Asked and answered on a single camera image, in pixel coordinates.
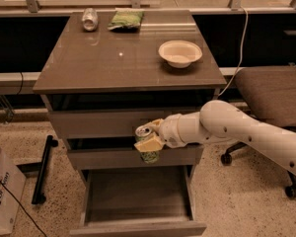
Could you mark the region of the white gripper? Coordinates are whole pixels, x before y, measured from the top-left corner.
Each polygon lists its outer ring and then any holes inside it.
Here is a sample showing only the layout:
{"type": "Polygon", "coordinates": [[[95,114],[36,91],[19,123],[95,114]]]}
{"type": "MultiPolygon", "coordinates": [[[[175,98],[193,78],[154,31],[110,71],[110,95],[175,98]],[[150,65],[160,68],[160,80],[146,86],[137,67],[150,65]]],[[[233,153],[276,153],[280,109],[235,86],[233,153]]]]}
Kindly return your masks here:
{"type": "Polygon", "coordinates": [[[179,120],[181,114],[168,116],[165,119],[158,118],[150,121],[148,126],[155,132],[159,131],[159,136],[152,132],[151,134],[141,137],[135,144],[139,152],[160,151],[166,144],[170,148],[185,147],[179,134],[179,120]]]}

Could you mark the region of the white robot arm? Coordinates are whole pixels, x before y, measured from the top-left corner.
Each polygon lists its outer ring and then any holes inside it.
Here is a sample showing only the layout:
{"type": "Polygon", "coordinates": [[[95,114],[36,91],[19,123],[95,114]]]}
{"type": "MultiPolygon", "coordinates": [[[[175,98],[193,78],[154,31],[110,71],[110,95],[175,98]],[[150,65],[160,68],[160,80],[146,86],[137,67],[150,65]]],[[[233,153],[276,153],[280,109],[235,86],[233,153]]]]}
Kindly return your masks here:
{"type": "Polygon", "coordinates": [[[195,113],[155,119],[137,127],[135,134],[141,153],[235,139],[296,176],[296,132],[251,118],[224,101],[210,101],[195,113]]]}

